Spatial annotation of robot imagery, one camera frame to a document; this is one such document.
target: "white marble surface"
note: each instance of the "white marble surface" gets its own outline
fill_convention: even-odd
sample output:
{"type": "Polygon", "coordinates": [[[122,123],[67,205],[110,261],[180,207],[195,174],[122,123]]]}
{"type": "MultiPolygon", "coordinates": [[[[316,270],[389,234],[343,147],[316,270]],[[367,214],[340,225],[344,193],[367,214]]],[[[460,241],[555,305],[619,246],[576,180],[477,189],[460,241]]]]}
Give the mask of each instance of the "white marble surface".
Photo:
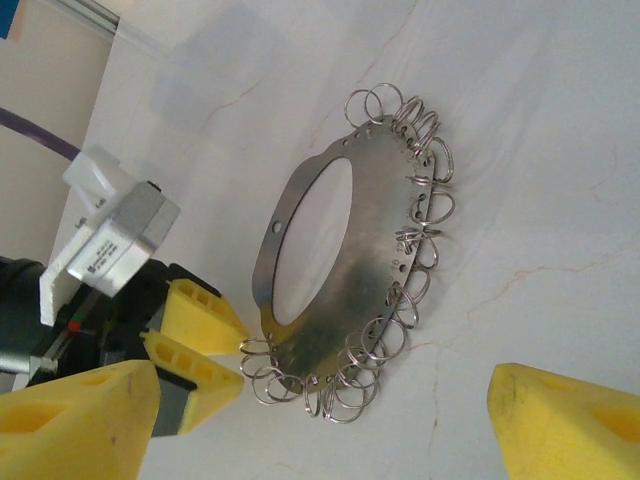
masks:
{"type": "Polygon", "coordinates": [[[158,257],[252,331],[272,210],[295,166],[349,132],[353,89],[394,82],[440,112],[459,207],[427,320],[363,418],[314,421],[245,389],[152,440],[141,478],[506,478],[495,364],[640,393],[638,2],[139,0],[123,20],[87,144],[182,207],[158,257]]]}

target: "silver ring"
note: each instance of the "silver ring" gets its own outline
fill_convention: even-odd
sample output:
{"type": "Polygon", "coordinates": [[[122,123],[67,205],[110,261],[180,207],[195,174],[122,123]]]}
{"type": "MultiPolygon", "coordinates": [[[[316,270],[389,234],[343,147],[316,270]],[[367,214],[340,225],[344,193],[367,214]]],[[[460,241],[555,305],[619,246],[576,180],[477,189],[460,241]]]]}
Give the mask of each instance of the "silver ring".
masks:
{"type": "Polygon", "coordinates": [[[240,353],[244,353],[245,355],[259,355],[263,353],[269,353],[270,350],[271,348],[269,347],[269,342],[267,340],[262,340],[259,338],[249,338],[248,340],[245,340],[240,344],[240,353]],[[267,346],[267,349],[262,352],[253,352],[248,348],[252,343],[265,344],[267,346]]]}
{"type": "Polygon", "coordinates": [[[424,175],[411,175],[411,176],[406,176],[405,178],[411,180],[414,184],[418,185],[419,187],[451,188],[451,185],[442,183],[440,180],[425,177],[424,175]]]}
{"type": "Polygon", "coordinates": [[[407,121],[408,123],[411,124],[412,127],[414,127],[414,130],[415,130],[414,122],[416,122],[418,118],[420,118],[423,112],[424,112],[424,102],[420,97],[418,97],[417,95],[414,95],[409,100],[407,100],[402,105],[400,105],[400,108],[396,110],[396,113],[394,114],[393,119],[395,120],[396,124],[402,124],[405,121],[407,121]],[[416,107],[418,108],[418,111],[416,112],[415,118],[411,121],[408,121],[408,118],[411,116],[411,114],[416,109],[416,107]]]}
{"type": "Polygon", "coordinates": [[[364,412],[364,408],[359,408],[358,411],[351,417],[346,419],[340,419],[333,416],[333,407],[335,406],[336,400],[336,384],[335,382],[331,382],[331,384],[327,385],[327,388],[323,390],[323,407],[322,407],[322,417],[325,420],[328,420],[332,423],[337,423],[341,425],[346,425],[347,423],[351,423],[356,421],[364,412]]]}
{"type": "Polygon", "coordinates": [[[417,229],[415,227],[404,227],[404,230],[396,232],[396,242],[402,243],[404,251],[407,255],[413,253],[413,245],[418,244],[418,249],[423,240],[428,240],[430,237],[440,235],[440,230],[425,230],[417,229]]]}
{"type": "Polygon", "coordinates": [[[407,323],[400,318],[400,316],[398,315],[398,312],[404,312],[406,310],[409,310],[409,308],[399,309],[398,304],[400,303],[400,298],[398,298],[398,301],[396,303],[396,310],[393,312],[393,315],[395,316],[395,320],[397,320],[402,325],[404,325],[406,329],[413,330],[415,327],[418,326],[418,323],[420,323],[420,313],[418,312],[418,305],[416,305],[416,302],[413,300],[413,297],[409,295],[409,292],[407,292],[404,287],[401,287],[400,285],[396,284],[393,287],[391,287],[389,291],[391,291],[391,289],[396,289],[398,293],[400,293],[405,298],[405,300],[409,302],[409,305],[410,305],[409,308],[413,310],[413,323],[410,325],[407,325],[407,323]]]}
{"type": "Polygon", "coordinates": [[[367,392],[366,388],[363,388],[363,386],[362,386],[362,384],[360,383],[359,380],[353,379],[352,382],[356,383],[357,386],[356,385],[347,385],[347,388],[355,388],[356,390],[361,390],[362,391],[362,403],[360,405],[351,405],[350,403],[345,402],[344,400],[342,400],[340,398],[340,395],[338,395],[338,391],[339,390],[336,390],[336,393],[335,393],[336,400],[338,400],[338,403],[340,405],[342,405],[346,409],[364,410],[366,407],[369,406],[369,404],[373,401],[374,398],[376,398],[376,395],[378,394],[378,381],[376,379],[376,381],[371,384],[371,386],[373,387],[373,390],[371,391],[371,394],[369,394],[367,392]]]}
{"type": "Polygon", "coordinates": [[[300,385],[302,385],[302,381],[300,380],[300,377],[297,377],[295,375],[283,374],[283,375],[280,375],[280,376],[275,376],[275,377],[273,377],[272,379],[270,379],[267,382],[267,386],[264,388],[264,393],[267,394],[267,397],[269,397],[269,399],[271,399],[271,400],[273,400],[274,402],[277,402],[277,403],[289,403],[289,402],[293,402],[294,400],[297,400],[298,398],[300,398],[300,396],[302,395],[302,391],[300,393],[293,393],[291,390],[289,390],[284,385],[282,385],[283,388],[286,391],[286,393],[284,394],[284,397],[276,397],[275,395],[271,394],[271,392],[269,391],[269,388],[271,387],[273,382],[275,382],[276,380],[282,381],[282,380],[285,380],[285,379],[296,381],[300,385]],[[290,393],[293,393],[293,396],[287,398],[287,396],[290,393]]]}
{"type": "Polygon", "coordinates": [[[427,220],[422,219],[420,217],[418,217],[417,215],[417,211],[415,210],[414,206],[419,205],[421,202],[424,202],[426,199],[426,196],[420,195],[416,200],[413,201],[413,203],[411,204],[410,207],[410,213],[409,216],[411,217],[411,220],[413,220],[415,223],[417,223],[418,225],[421,225],[423,227],[430,227],[432,225],[437,225],[439,223],[444,222],[447,218],[449,218],[454,210],[456,209],[456,201],[453,198],[453,195],[451,195],[449,192],[445,192],[445,191],[432,191],[431,192],[431,197],[447,197],[449,200],[451,200],[451,208],[449,208],[449,210],[443,214],[442,216],[436,218],[435,220],[427,220]]]}
{"type": "Polygon", "coordinates": [[[327,386],[320,392],[320,404],[322,406],[322,418],[328,419],[331,416],[333,410],[333,404],[335,402],[335,382],[327,383],[327,386]]]}
{"type": "Polygon", "coordinates": [[[367,115],[367,117],[369,117],[369,120],[371,120],[376,125],[382,125],[384,122],[378,121],[374,117],[371,116],[371,113],[369,112],[369,107],[367,107],[367,100],[369,100],[369,95],[375,95],[375,93],[373,91],[376,88],[379,88],[379,87],[389,87],[389,88],[391,88],[392,90],[394,90],[398,94],[398,97],[400,97],[400,105],[402,105],[404,103],[404,97],[402,96],[402,92],[393,83],[386,83],[386,82],[378,83],[373,88],[367,90],[367,94],[364,97],[364,113],[367,115]]]}
{"type": "Polygon", "coordinates": [[[247,372],[245,371],[246,363],[247,363],[249,360],[252,360],[252,359],[254,359],[254,358],[256,358],[256,357],[264,357],[264,356],[271,358],[271,355],[270,355],[269,353],[267,353],[267,352],[265,352],[265,353],[254,353],[254,354],[251,354],[251,355],[246,355],[246,356],[242,359],[242,361],[240,362],[240,371],[242,372],[242,374],[243,374],[245,377],[250,378],[250,379],[252,379],[252,380],[253,380],[253,379],[255,379],[255,380],[260,380],[261,378],[266,378],[266,377],[268,377],[269,375],[271,375],[270,373],[267,373],[266,375],[262,375],[262,376],[258,375],[258,372],[259,372],[262,368],[264,368],[264,366],[263,366],[263,367],[258,368],[258,369],[257,369],[255,372],[253,372],[252,374],[251,374],[251,373],[247,373],[247,372]]]}
{"type": "MultiPolygon", "coordinates": [[[[413,262],[413,266],[409,271],[409,278],[411,278],[411,275],[416,272],[422,272],[425,274],[426,278],[424,281],[424,285],[420,288],[420,290],[418,290],[418,292],[415,295],[411,295],[406,288],[403,288],[403,290],[407,292],[407,295],[409,295],[413,299],[414,304],[417,305],[422,301],[422,299],[425,297],[425,295],[429,291],[429,287],[431,286],[431,273],[429,272],[429,269],[427,267],[422,265],[417,260],[413,262]]],[[[411,304],[406,299],[400,300],[396,304],[396,310],[399,312],[409,310],[410,308],[412,308],[411,304]]]]}
{"type": "Polygon", "coordinates": [[[363,385],[362,382],[360,382],[359,380],[357,381],[357,385],[351,385],[351,382],[355,382],[356,378],[352,378],[351,380],[347,380],[347,377],[345,376],[345,373],[343,372],[343,370],[346,367],[351,367],[351,366],[355,366],[355,365],[343,365],[342,367],[340,367],[338,369],[338,373],[336,374],[336,378],[340,380],[340,382],[348,388],[355,388],[357,390],[367,390],[371,387],[373,387],[375,384],[378,383],[378,373],[379,371],[373,371],[373,370],[363,370],[360,369],[361,372],[367,372],[371,374],[372,380],[370,383],[367,383],[366,385],[363,385]]]}
{"type": "MultiPolygon", "coordinates": [[[[351,125],[353,128],[358,128],[359,125],[356,125],[355,123],[353,123],[351,121],[351,118],[349,118],[349,103],[351,102],[351,99],[355,97],[358,93],[369,93],[369,92],[371,92],[371,90],[367,90],[366,88],[360,88],[358,90],[354,90],[353,92],[351,92],[351,95],[349,95],[349,97],[347,97],[347,100],[344,102],[344,118],[347,119],[347,122],[349,122],[349,125],[351,125]]],[[[382,100],[380,100],[380,97],[375,93],[373,94],[373,96],[376,97],[376,100],[378,100],[378,106],[380,108],[380,115],[378,116],[381,117],[384,114],[384,110],[382,109],[382,100]]],[[[365,97],[365,108],[366,108],[367,99],[368,97],[365,97]]]]}
{"type": "MultiPolygon", "coordinates": [[[[372,320],[369,320],[367,322],[367,324],[365,325],[364,329],[362,330],[362,333],[360,334],[360,341],[362,342],[363,348],[364,348],[364,334],[367,330],[369,330],[371,327],[373,327],[373,325],[375,325],[376,323],[379,323],[380,321],[386,321],[386,319],[384,317],[376,317],[372,320]]],[[[392,358],[396,358],[398,355],[400,355],[402,353],[402,351],[405,349],[406,345],[407,345],[407,327],[406,325],[402,322],[402,321],[398,321],[395,318],[391,317],[389,318],[389,323],[394,323],[398,326],[398,328],[400,328],[400,331],[402,332],[402,344],[400,345],[400,347],[398,347],[398,349],[390,354],[385,355],[384,357],[380,357],[378,355],[375,355],[373,352],[369,352],[369,358],[371,358],[371,360],[374,361],[388,361],[391,360],[392,358]]]]}
{"type": "Polygon", "coordinates": [[[316,378],[315,375],[313,374],[309,374],[307,375],[307,378],[304,382],[304,385],[302,386],[303,388],[303,395],[304,395],[304,409],[305,411],[309,414],[309,416],[311,418],[316,418],[318,415],[320,415],[320,411],[322,409],[322,405],[321,405],[321,398],[320,398],[320,392],[315,392],[316,393],[316,410],[315,412],[311,409],[311,402],[309,401],[309,381],[311,380],[311,383],[317,382],[318,379],[316,378]]]}
{"type": "Polygon", "coordinates": [[[260,398],[260,395],[258,395],[258,392],[256,391],[256,380],[260,379],[260,378],[266,378],[271,374],[280,374],[283,375],[282,370],[280,370],[277,367],[273,367],[271,365],[265,365],[264,367],[260,367],[258,370],[256,370],[256,373],[254,374],[253,377],[251,378],[251,388],[253,389],[253,394],[255,395],[256,399],[258,400],[258,402],[260,402],[262,405],[275,405],[278,402],[276,401],[267,401],[267,400],[263,400],[262,398],[260,398]],[[260,374],[259,372],[261,372],[262,370],[268,370],[269,373],[267,373],[266,375],[264,374],[260,374]]]}
{"type": "Polygon", "coordinates": [[[451,153],[451,149],[449,148],[449,145],[447,145],[447,142],[442,140],[440,137],[433,137],[432,141],[442,147],[442,150],[444,150],[444,154],[447,157],[447,174],[444,178],[434,178],[434,180],[439,184],[449,183],[453,177],[453,154],[451,153]]]}
{"type": "MultiPolygon", "coordinates": [[[[352,335],[357,335],[359,332],[351,332],[349,335],[347,335],[346,339],[345,339],[345,344],[347,345],[346,348],[344,348],[343,350],[340,351],[340,353],[338,355],[340,355],[342,352],[346,351],[347,356],[349,357],[349,360],[351,360],[351,363],[353,363],[356,367],[362,369],[362,370],[368,370],[370,372],[374,372],[374,371],[378,371],[382,368],[382,366],[385,364],[386,360],[374,360],[375,365],[367,365],[366,362],[368,360],[373,360],[371,358],[371,356],[369,355],[369,351],[366,350],[365,348],[362,348],[361,346],[358,345],[349,345],[349,338],[352,335]],[[360,359],[358,359],[357,355],[353,352],[353,350],[359,351],[361,355],[364,355],[367,357],[367,359],[365,360],[365,363],[362,363],[362,361],[360,361],[360,359]]],[[[387,356],[387,348],[384,344],[384,342],[382,341],[382,339],[378,339],[378,341],[376,342],[376,344],[374,345],[374,347],[371,349],[372,352],[376,351],[376,348],[380,349],[381,351],[381,356],[382,357],[386,357],[387,356]]]]}
{"type": "MultiPolygon", "coordinates": [[[[428,233],[435,232],[434,235],[428,235],[425,238],[425,240],[429,242],[429,244],[431,245],[431,249],[433,250],[433,262],[431,262],[431,265],[429,266],[424,265],[422,262],[420,262],[420,265],[431,270],[432,268],[436,268],[438,266],[438,263],[440,262],[440,253],[438,252],[438,247],[436,247],[436,242],[433,241],[433,237],[435,235],[439,235],[442,232],[440,232],[440,230],[425,230],[425,232],[428,232],[428,233]]],[[[420,249],[422,248],[422,246],[423,244],[420,244],[420,246],[418,247],[418,254],[416,255],[416,258],[418,255],[420,255],[420,249]]]]}

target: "purple cable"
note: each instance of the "purple cable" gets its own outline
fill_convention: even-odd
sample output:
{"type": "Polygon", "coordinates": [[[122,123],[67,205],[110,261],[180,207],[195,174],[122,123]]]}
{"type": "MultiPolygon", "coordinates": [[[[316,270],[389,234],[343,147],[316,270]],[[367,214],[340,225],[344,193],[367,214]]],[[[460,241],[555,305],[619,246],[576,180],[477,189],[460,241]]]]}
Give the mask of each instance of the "purple cable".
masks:
{"type": "Polygon", "coordinates": [[[73,161],[78,153],[80,153],[80,149],[74,147],[69,142],[2,107],[0,107],[0,125],[14,132],[21,133],[25,137],[29,137],[40,145],[44,145],[48,149],[62,155],[67,160],[73,161]]]}

